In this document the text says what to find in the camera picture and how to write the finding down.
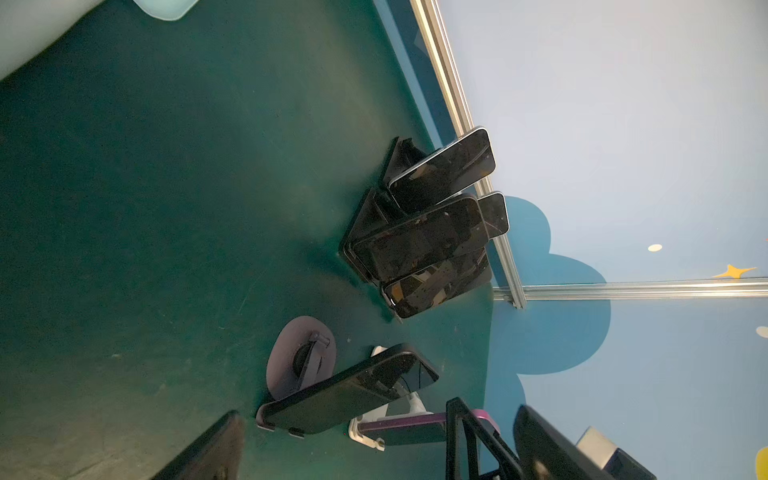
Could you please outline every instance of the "green table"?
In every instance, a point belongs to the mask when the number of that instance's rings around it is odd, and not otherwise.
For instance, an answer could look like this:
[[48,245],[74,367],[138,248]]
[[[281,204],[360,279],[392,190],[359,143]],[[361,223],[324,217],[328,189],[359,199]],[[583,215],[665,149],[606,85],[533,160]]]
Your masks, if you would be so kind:
[[[107,0],[0,82],[0,478],[146,478],[266,395],[311,315],[336,371],[409,341],[481,406],[492,298],[393,322],[337,255],[391,140],[428,146],[370,2]],[[241,478],[444,478],[444,445],[249,422]]]

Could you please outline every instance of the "yellow star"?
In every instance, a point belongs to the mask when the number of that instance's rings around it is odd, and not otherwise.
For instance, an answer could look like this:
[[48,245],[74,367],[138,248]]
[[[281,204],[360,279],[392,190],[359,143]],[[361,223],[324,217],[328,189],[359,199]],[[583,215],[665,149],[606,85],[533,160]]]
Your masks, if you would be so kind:
[[744,272],[749,272],[750,270],[755,270],[757,267],[753,266],[752,268],[736,268],[733,265],[728,265],[728,271],[725,273],[721,273],[720,275],[715,275],[712,278],[717,278],[720,276],[731,276],[733,278],[741,278],[741,275]]

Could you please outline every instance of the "light blue object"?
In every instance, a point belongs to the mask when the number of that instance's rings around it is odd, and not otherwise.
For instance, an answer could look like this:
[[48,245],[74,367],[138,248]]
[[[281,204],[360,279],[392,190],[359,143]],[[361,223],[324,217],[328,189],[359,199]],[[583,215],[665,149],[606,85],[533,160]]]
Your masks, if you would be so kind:
[[197,0],[134,0],[134,2],[147,15],[172,22],[186,15]]

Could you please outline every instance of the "metal strip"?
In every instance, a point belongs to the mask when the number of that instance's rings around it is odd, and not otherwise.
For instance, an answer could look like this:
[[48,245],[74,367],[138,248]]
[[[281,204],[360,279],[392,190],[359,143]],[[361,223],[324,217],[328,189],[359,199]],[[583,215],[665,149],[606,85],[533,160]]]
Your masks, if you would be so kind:
[[[432,67],[435,69],[445,106],[448,107],[456,134],[460,137],[474,128],[475,124],[472,122],[467,98],[464,95],[461,80],[458,78],[456,63],[451,53],[451,45],[448,43],[437,0],[411,0],[411,6],[419,23],[419,30],[424,38],[429,58],[432,60]],[[480,180],[475,184],[475,189],[481,197],[490,194],[493,191],[491,179],[486,177]],[[501,235],[493,239],[493,244],[496,246],[498,258],[509,285],[506,298],[516,307],[525,308],[525,292],[515,266],[509,239],[506,235]]]
[[[744,298],[768,296],[768,277],[741,280],[685,280],[677,282],[575,283],[523,286],[528,300],[661,300]],[[494,300],[509,301],[505,287],[493,289]]]

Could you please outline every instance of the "yellow shape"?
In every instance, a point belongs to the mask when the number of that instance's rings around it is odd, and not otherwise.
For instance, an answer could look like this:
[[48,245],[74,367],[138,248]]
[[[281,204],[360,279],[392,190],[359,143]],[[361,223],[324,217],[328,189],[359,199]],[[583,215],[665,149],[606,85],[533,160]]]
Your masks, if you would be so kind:
[[757,473],[757,480],[768,480],[768,447],[757,453],[755,473]]
[[720,275],[715,275],[712,278],[718,278],[720,276],[732,276],[733,278],[741,278],[741,275],[744,272],[749,272],[750,270],[755,270],[756,268],[756,266],[753,266],[752,268],[736,268],[729,264],[727,272],[721,273]]

